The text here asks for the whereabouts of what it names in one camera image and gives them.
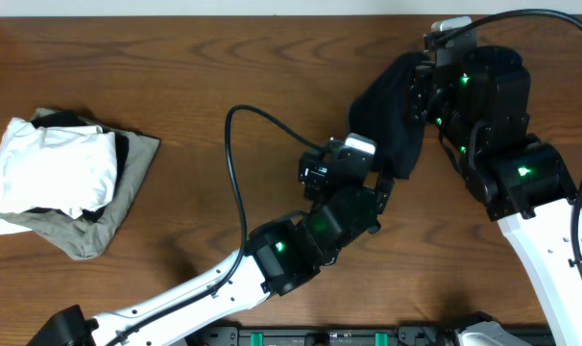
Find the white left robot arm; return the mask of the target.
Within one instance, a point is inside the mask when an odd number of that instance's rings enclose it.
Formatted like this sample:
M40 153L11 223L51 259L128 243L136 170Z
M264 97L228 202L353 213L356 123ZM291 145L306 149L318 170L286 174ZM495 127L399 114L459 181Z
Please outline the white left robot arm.
M393 181L330 185L324 168L305 169L303 182L316 202L254 229L244 246L204 274L140 304L90 319L74 305L55 313L29 346L171 345L202 327L283 296L336 262L364 232L379 231Z

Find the dark teal athletic pants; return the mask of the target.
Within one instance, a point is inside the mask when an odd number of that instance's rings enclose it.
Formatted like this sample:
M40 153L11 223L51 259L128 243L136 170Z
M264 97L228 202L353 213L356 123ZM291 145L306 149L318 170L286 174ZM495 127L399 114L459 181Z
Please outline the dark teal athletic pants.
M424 124L409 120L415 68L427 60L420 52L398 56L350 105L348 131L376 143L372 169L388 179L410 177L421 154Z

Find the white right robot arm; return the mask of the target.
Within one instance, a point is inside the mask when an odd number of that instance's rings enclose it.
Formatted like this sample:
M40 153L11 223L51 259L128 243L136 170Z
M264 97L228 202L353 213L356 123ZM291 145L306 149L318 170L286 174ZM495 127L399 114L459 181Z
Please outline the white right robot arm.
M414 117L435 125L455 169L507 238L558 345L582 345L582 192L562 155L529 133L531 77L514 50L473 48L413 71Z

